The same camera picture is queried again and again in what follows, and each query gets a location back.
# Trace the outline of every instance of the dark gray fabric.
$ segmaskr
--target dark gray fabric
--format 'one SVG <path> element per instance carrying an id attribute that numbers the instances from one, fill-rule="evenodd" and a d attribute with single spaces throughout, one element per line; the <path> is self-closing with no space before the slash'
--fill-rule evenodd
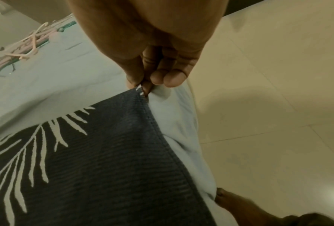
<path id="1" fill-rule="evenodd" d="M 9 202 L 17 226 L 215 225 L 140 92 L 133 89 L 93 105 L 95 109 L 68 115 L 68 120 L 27 128 L 1 144 L 0 153 L 21 140 L 0 154 L 0 226 L 12 221 L 11 214 L 7 217 Z M 59 136 L 51 126 L 57 124 L 68 147 L 59 143 L 54 151 Z M 41 166 L 43 137 L 48 183 Z M 27 213 L 16 191 L 22 159 L 21 193 Z"/>

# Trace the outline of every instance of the white fabric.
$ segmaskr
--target white fabric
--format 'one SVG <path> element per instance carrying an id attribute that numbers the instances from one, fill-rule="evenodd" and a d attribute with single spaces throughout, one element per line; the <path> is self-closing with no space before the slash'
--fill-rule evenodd
<path id="1" fill-rule="evenodd" d="M 79 25 L 56 34 L 36 56 L 15 66 L 15 72 L 9 66 L 0 73 L 6 76 L 0 77 L 0 136 L 126 90 L 123 71 L 96 49 Z M 197 117 L 188 85 L 184 83 L 173 89 L 157 87 L 149 95 L 149 105 L 162 134 L 188 169 L 217 225 L 237 225 L 231 214 L 213 201 L 216 184 L 201 155 Z"/>

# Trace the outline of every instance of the wall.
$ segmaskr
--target wall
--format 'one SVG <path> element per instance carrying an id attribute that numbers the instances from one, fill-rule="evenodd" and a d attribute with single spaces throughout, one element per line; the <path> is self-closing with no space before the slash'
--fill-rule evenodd
<path id="1" fill-rule="evenodd" d="M 16 10 L 0 14 L 0 47 L 19 41 L 39 25 L 38 22 Z"/>

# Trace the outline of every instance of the printed design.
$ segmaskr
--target printed design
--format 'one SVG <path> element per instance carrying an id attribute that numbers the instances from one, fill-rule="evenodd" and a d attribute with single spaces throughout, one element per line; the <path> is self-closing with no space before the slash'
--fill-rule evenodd
<path id="1" fill-rule="evenodd" d="M 85 114 L 90 114 L 87 110 L 93 110 L 95 108 L 93 107 L 87 107 L 82 110 L 81 112 Z M 75 113 L 71 113 L 69 115 L 65 115 L 61 117 L 63 120 L 65 120 L 72 128 L 77 130 L 80 133 L 83 133 L 87 135 L 87 133 L 71 118 L 75 119 L 76 121 L 80 121 L 83 123 L 87 123 L 84 119 L 82 119 L 80 116 L 78 116 Z M 50 120 L 48 121 L 48 124 L 50 126 L 50 129 L 52 133 L 54 134 L 54 137 L 56 139 L 56 143 L 54 146 L 54 152 L 57 151 L 58 144 L 62 144 L 65 147 L 68 147 L 68 144 L 64 141 L 61 131 L 60 131 L 60 126 L 59 122 L 57 119 Z M 47 150 L 47 138 L 45 135 L 45 130 L 42 126 L 43 124 L 39 124 L 33 134 L 30 136 L 29 140 L 23 145 L 23 147 L 13 156 L 13 158 L 5 165 L 2 167 L 0 170 L 0 192 L 4 192 L 5 195 L 3 197 L 3 202 L 5 206 L 5 212 L 6 216 L 9 222 L 10 226 L 14 226 L 15 224 L 15 215 L 14 211 L 12 208 L 11 204 L 11 199 L 13 197 L 16 198 L 17 202 L 19 203 L 21 209 L 23 210 L 24 213 L 27 213 L 27 207 L 25 205 L 24 201 L 24 196 L 21 192 L 21 182 L 22 178 L 24 176 L 27 176 L 29 178 L 29 181 L 31 183 L 31 187 L 34 187 L 34 169 L 36 165 L 39 165 L 41 169 L 41 177 L 44 182 L 48 183 L 49 178 L 48 175 L 45 171 L 45 157 L 47 155 L 48 151 Z M 0 146 L 5 144 L 6 142 L 11 142 L 11 145 L 9 145 L 7 148 L 0 150 L 0 155 L 4 154 L 7 152 L 9 149 L 12 147 L 16 146 L 18 143 L 22 142 L 21 139 L 12 141 L 12 137 L 14 137 L 15 134 L 10 134 L 8 136 L 0 138 Z M 42 144 L 41 147 L 37 147 L 37 137 L 40 136 L 42 139 Z M 29 149 L 27 146 L 32 143 L 32 148 Z M 30 166 L 25 165 L 25 159 L 26 159 L 26 154 L 28 152 L 31 152 L 31 164 Z M 40 154 L 40 159 L 37 159 L 37 153 Z M 29 171 L 27 175 L 23 174 L 24 168 L 28 167 Z M 3 185 L 5 183 L 9 183 L 7 189 L 4 191 L 2 189 Z"/>

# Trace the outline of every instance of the hand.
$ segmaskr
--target hand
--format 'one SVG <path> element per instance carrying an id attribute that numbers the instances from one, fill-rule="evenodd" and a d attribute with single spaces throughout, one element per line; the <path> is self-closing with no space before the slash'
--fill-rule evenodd
<path id="1" fill-rule="evenodd" d="M 67 0 L 97 48 L 125 71 L 127 85 L 181 85 L 228 0 Z"/>

